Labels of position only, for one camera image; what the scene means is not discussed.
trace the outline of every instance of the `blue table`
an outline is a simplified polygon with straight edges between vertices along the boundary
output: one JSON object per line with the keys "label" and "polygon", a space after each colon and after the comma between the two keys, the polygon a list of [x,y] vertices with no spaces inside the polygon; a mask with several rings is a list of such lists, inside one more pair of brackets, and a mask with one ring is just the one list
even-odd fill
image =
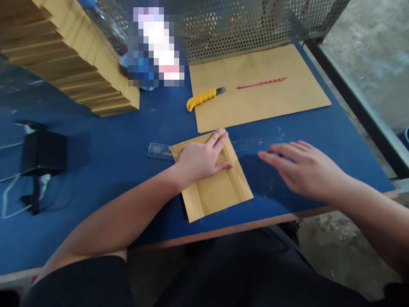
{"label": "blue table", "polygon": [[[133,247],[177,239],[182,243],[183,238],[197,240],[201,233],[232,232],[240,225],[260,226],[254,223],[295,212],[303,211],[305,216],[325,211],[320,209],[323,204],[291,193],[278,173],[257,158],[257,151],[275,142],[302,139],[348,174],[381,192],[393,190],[323,78],[304,51],[299,48],[299,52],[332,106],[227,128],[254,199],[189,224],[179,195],[165,205]],[[1,98],[0,145],[22,140],[24,132],[13,124],[15,119],[42,122],[68,137],[68,165],[66,172],[50,181],[39,215],[24,212],[0,221],[0,274],[44,265],[84,218],[171,166],[173,162],[149,159],[147,149],[151,142],[172,145],[198,136],[195,115],[185,107],[191,96],[187,71],[185,87],[143,92],[140,111],[105,119],[52,87]],[[0,179],[18,172],[20,152],[18,147],[0,151]],[[0,192],[8,184],[0,183]],[[18,198],[31,190],[31,180],[21,178],[9,193],[8,213],[20,209]]]}

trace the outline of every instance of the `hand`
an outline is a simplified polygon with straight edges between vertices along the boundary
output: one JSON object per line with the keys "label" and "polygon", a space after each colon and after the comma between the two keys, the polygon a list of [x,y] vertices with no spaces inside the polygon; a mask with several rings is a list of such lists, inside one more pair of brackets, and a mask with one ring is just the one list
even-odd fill
{"label": "hand", "polygon": [[357,182],[323,152],[303,141],[273,144],[258,156],[278,170],[290,190],[318,201],[329,203]]}
{"label": "hand", "polygon": [[221,133],[222,128],[219,128],[213,133],[207,143],[189,143],[182,151],[179,162],[176,165],[190,184],[212,177],[221,170],[233,167],[233,164],[227,162],[216,164],[217,157],[222,151],[228,136],[228,132],[220,136]]}

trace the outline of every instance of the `pencil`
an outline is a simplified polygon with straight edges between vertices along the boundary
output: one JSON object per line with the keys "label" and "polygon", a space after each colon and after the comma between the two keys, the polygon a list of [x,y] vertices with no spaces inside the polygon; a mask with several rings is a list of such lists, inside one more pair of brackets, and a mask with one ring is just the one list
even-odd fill
{"label": "pencil", "polygon": [[255,86],[255,85],[261,85],[261,84],[266,84],[266,83],[279,82],[279,81],[283,81],[283,80],[285,80],[285,79],[287,79],[287,78],[278,78],[278,79],[267,80],[267,81],[256,82],[256,83],[248,83],[248,84],[239,85],[237,88],[238,88],[238,89],[241,89],[241,88],[250,87],[250,86]]}

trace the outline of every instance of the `box cutter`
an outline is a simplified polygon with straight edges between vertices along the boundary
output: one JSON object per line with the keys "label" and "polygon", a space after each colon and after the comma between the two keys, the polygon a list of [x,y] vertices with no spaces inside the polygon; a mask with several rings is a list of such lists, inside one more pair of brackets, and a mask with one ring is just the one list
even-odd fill
{"label": "box cutter", "polygon": [[187,101],[186,108],[189,110],[189,112],[192,112],[195,106],[201,104],[202,102],[205,102],[206,100],[209,100],[210,98],[213,98],[220,93],[224,93],[225,91],[226,89],[224,87],[219,87],[218,89],[213,89],[211,91],[193,96]]}

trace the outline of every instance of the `kraft paper envelope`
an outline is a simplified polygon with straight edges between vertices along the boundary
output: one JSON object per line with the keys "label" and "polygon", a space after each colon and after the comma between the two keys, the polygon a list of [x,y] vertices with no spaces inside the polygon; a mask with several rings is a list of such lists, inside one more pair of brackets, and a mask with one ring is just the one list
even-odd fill
{"label": "kraft paper envelope", "polygon": [[[184,149],[186,144],[190,142],[204,144],[211,136],[212,133],[208,133],[171,146],[170,151],[175,157],[175,161],[179,161],[179,153]],[[242,167],[229,138],[226,139],[226,143],[220,155],[224,157],[225,162],[232,163],[234,167],[221,171],[211,178],[200,180],[182,191],[184,205],[190,223],[206,215],[253,198],[253,193],[248,186],[246,177],[244,176]]]}
{"label": "kraft paper envelope", "polygon": [[[195,107],[197,130],[208,132],[331,105],[294,45],[189,67],[193,95],[226,92]],[[280,82],[237,89],[276,78]]]}

